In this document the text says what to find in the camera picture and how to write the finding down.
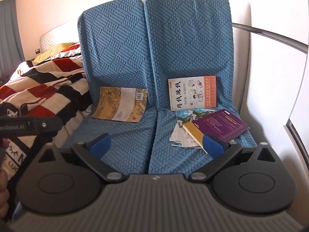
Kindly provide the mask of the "person's left hand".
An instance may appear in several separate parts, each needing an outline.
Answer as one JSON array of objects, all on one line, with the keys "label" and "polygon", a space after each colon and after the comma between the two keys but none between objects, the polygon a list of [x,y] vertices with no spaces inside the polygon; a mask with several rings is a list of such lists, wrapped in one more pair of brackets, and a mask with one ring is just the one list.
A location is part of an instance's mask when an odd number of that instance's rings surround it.
[{"label": "person's left hand", "polygon": [[1,206],[1,218],[4,218],[8,212],[9,205],[9,191],[7,189],[8,184],[8,175],[7,172],[1,168],[1,175],[0,175],[0,206]]}]

